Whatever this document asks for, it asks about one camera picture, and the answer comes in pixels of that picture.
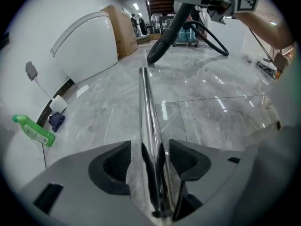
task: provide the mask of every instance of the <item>baseboard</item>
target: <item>baseboard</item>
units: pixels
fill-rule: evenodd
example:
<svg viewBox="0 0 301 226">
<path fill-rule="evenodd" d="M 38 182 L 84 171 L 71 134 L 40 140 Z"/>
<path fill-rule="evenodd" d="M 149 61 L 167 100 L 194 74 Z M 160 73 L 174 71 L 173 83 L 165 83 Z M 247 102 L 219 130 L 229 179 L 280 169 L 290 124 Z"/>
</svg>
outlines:
<svg viewBox="0 0 301 226">
<path fill-rule="evenodd" d="M 74 84 L 73 80 L 69 79 L 54 95 L 56 97 L 57 95 L 60 95 L 63 97 L 63 95 L 66 93 L 66 91 Z M 42 114 L 39 116 L 37 124 L 41 127 L 44 127 L 45 123 L 47 122 L 47 118 L 52 112 L 50 109 L 50 103 L 51 100 L 47 103 L 46 107 L 42 111 Z"/>
</svg>

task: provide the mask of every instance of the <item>human arm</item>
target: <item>human arm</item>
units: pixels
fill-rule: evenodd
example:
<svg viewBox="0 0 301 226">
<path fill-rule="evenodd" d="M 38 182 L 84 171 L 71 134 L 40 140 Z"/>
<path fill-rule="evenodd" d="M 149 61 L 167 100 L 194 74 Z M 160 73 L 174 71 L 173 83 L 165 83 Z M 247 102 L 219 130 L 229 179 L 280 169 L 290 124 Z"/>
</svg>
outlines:
<svg viewBox="0 0 301 226">
<path fill-rule="evenodd" d="M 237 13 L 234 16 L 275 49 L 287 48 L 294 43 L 285 22 L 272 25 L 254 13 Z"/>
</svg>

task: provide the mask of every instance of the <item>ceiling light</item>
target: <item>ceiling light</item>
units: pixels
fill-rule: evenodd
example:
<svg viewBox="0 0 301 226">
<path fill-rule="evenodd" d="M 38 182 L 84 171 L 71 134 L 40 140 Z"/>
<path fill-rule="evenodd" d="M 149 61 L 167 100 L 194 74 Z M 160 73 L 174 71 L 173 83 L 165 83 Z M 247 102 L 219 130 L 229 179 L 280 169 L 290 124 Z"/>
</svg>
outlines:
<svg viewBox="0 0 301 226">
<path fill-rule="evenodd" d="M 139 10 L 137 3 L 133 3 L 133 6 L 135 7 L 136 10 Z"/>
<path fill-rule="evenodd" d="M 161 107 L 162 107 L 163 120 L 167 121 L 168 120 L 168 115 L 167 115 L 167 110 L 166 110 L 165 103 L 161 103 Z"/>
</svg>

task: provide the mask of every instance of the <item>black slot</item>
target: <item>black slot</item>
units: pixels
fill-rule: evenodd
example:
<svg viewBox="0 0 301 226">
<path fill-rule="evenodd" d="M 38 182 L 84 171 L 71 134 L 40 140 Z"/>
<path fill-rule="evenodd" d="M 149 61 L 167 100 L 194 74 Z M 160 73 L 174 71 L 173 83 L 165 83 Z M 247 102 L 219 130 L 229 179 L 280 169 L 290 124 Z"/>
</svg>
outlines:
<svg viewBox="0 0 301 226">
<path fill-rule="evenodd" d="M 56 202 L 59 194 L 61 193 L 63 186 L 58 184 L 48 184 L 43 190 L 40 196 L 33 203 L 41 211 L 48 214 Z"/>
<path fill-rule="evenodd" d="M 232 162 L 232 163 L 235 163 L 235 164 L 238 164 L 240 159 L 239 158 L 236 158 L 236 157 L 230 157 L 228 159 L 228 161 Z"/>
<path fill-rule="evenodd" d="M 216 1 L 216 0 L 202 0 L 201 1 L 202 5 L 207 5 L 207 6 L 219 6 L 221 4 L 221 1 Z"/>
<path fill-rule="evenodd" d="M 178 221 L 203 206 L 203 203 L 187 191 L 184 182 L 181 183 L 181 194 L 174 211 L 173 221 Z"/>
</svg>

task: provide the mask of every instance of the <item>wire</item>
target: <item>wire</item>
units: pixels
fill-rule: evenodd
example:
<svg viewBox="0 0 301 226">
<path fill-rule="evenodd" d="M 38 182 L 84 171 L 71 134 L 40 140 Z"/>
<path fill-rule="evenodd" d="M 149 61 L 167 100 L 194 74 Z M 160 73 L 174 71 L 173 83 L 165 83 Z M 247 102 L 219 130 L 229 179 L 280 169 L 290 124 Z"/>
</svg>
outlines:
<svg viewBox="0 0 301 226">
<path fill-rule="evenodd" d="M 36 83 L 37 83 L 37 85 L 41 88 L 41 90 L 43 90 L 44 91 L 44 93 L 46 94 L 46 95 L 48 95 L 48 97 L 51 99 L 51 100 L 53 100 L 53 98 L 40 86 L 40 84 L 37 82 L 37 80 L 36 80 L 36 78 L 34 78 L 34 81 L 36 81 Z"/>
<path fill-rule="evenodd" d="M 282 72 L 281 69 L 279 69 L 279 67 L 274 63 L 274 60 L 272 59 L 272 57 L 269 55 L 269 53 L 267 52 L 267 50 L 264 48 L 264 46 L 262 45 L 262 43 L 259 41 L 259 39 L 257 38 L 257 36 L 254 34 L 254 32 L 250 29 L 251 33 L 253 34 L 253 36 L 256 38 L 257 42 L 259 43 L 259 45 L 261 46 L 261 48 L 263 49 L 263 51 L 266 53 L 267 57 L 269 58 L 269 60 L 273 63 L 273 65 L 280 71 Z"/>
<path fill-rule="evenodd" d="M 197 34 L 199 35 L 203 41 L 205 41 L 211 48 L 213 48 L 215 51 L 219 52 L 220 54 L 224 55 L 224 56 L 228 56 L 229 52 L 228 50 L 225 48 L 225 46 L 214 36 L 214 34 L 208 29 L 206 28 L 205 25 L 203 25 L 202 23 L 198 22 L 198 21 L 194 21 L 194 20 L 187 20 L 185 22 L 185 24 L 189 24 L 190 28 Z M 221 46 L 222 49 L 218 48 L 217 46 L 215 46 L 212 42 L 210 42 L 198 29 L 196 29 L 194 26 L 192 26 L 193 24 L 195 25 L 199 25 L 201 28 L 203 28 L 208 34 L 211 35 L 211 37 Z"/>
</svg>

